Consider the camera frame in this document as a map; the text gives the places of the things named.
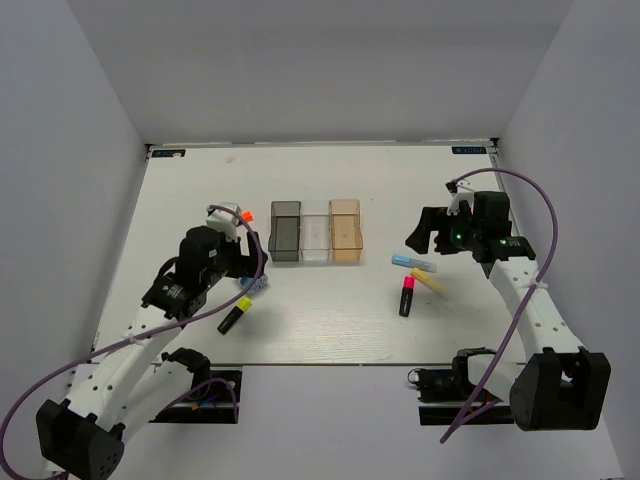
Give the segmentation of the blue tape roll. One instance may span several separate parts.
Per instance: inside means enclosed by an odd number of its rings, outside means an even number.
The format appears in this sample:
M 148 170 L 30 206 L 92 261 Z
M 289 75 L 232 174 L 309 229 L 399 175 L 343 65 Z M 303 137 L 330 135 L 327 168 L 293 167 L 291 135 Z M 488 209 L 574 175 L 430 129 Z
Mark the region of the blue tape roll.
M 264 290 L 268 286 L 268 276 L 263 274 L 257 280 L 250 277 L 241 277 L 239 284 L 246 291 L 247 296 L 252 296 Z

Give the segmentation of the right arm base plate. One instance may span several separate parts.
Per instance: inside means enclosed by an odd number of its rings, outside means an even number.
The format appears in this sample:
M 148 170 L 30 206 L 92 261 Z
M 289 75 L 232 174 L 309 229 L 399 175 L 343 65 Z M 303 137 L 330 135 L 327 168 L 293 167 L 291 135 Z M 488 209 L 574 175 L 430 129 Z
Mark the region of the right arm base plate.
M 452 369 L 414 368 L 407 374 L 407 383 L 417 393 L 418 416 L 421 426 L 447 426 L 453 422 L 468 394 L 454 380 Z M 484 407 L 494 397 L 483 390 L 471 406 L 468 414 Z M 500 403 L 470 420 L 467 425 L 513 424 L 508 405 Z

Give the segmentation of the orange cap highlighter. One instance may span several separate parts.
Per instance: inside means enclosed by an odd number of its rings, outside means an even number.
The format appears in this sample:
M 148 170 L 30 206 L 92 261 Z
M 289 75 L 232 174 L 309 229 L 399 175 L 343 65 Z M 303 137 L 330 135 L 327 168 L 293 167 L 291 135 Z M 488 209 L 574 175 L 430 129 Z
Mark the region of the orange cap highlighter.
M 251 211 L 243 211 L 241 218 L 245 223 L 251 223 L 254 220 L 254 216 Z

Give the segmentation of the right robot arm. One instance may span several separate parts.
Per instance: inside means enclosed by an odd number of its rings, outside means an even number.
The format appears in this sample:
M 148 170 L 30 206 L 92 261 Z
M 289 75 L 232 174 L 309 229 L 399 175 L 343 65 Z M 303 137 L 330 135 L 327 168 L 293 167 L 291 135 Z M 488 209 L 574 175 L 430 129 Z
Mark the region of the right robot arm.
M 502 192 L 458 193 L 448 207 L 425 207 L 405 244 L 418 254 L 471 253 L 511 315 L 524 364 L 497 360 L 496 351 L 471 348 L 452 361 L 451 384 L 461 397 L 480 392 L 508 404 L 523 431 L 593 430 L 611 375 L 602 353 L 590 352 L 562 319 L 537 279 L 529 241 L 511 232 L 510 200 Z

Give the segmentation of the yellow cap highlighter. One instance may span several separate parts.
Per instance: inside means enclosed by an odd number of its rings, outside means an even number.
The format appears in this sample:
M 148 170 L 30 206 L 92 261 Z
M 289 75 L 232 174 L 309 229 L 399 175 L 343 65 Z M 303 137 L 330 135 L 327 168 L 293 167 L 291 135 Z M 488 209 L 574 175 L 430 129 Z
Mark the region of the yellow cap highlighter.
M 217 327 L 221 335 L 226 335 L 237 321 L 251 308 L 252 301 L 249 297 L 242 297 L 232 310 L 225 316 Z

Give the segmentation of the pale yellow pen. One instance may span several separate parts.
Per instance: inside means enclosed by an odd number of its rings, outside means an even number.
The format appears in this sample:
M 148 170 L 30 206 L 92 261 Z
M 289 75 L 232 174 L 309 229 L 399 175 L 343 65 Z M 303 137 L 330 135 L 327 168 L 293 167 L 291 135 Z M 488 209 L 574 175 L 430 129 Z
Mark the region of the pale yellow pen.
M 429 273 L 419 268 L 412 268 L 411 276 L 423 286 L 443 298 L 449 297 L 448 289 L 439 281 L 435 280 Z

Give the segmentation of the pink cap highlighter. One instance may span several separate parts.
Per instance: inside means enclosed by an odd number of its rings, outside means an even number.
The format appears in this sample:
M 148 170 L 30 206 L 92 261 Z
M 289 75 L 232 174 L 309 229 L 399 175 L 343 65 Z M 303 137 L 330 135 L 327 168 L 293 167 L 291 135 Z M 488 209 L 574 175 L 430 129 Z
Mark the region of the pink cap highlighter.
M 399 303 L 399 315 L 403 318 L 407 318 L 410 315 L 414 289 L 415 278 L 413 276 L 406 276 L 403 280 Z

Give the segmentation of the light blue pen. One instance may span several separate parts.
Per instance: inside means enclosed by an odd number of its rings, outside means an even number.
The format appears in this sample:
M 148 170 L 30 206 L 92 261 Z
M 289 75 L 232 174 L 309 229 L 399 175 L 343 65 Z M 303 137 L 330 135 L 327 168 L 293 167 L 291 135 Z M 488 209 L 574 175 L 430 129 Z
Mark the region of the light blue pen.
M 391 263 L 396 266 L 409 268 L 409 269 L 419 269 L 425 272 L 436 273 L 437 265 L 432 262 L 428 262 L 425 260 L 420 260 L 404 255 L 394 254 L 391 257 Z

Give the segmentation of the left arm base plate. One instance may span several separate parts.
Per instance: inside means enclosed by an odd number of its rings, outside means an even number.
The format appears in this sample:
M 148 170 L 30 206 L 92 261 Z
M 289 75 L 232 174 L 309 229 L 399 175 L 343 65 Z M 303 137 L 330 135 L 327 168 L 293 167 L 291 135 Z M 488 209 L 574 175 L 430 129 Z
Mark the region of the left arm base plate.
M 212 370 L 211 376 L 225 380 L 233 387 L 236 402 L 228 388 L 220 382 L 203 387 L 197 393 L 162 410 L 151 420 L 157 424 L 228 424 L 237 423 L 240 413 L 240 396 L 242 386 L 241 370 Z

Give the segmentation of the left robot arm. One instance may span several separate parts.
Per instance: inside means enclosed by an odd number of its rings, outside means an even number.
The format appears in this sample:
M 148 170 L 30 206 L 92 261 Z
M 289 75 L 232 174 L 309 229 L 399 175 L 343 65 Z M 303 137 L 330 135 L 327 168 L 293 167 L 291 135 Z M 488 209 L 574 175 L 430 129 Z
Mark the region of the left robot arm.
M 36 413 L 45 459 L 79 479 L 107 479 L 126 443 L 163 410 L 207 398 L 214 385 L 234 389 L 211 372 L 202 353 L 168 345 L 194 321 L 222 279 L 259 278 L 267 260 L 255 231 L 243 254 L 234 224 L 187 231 L 177 256 L 159 269 L 123 339 L 100 350 L 101 361 L 63 400 Z

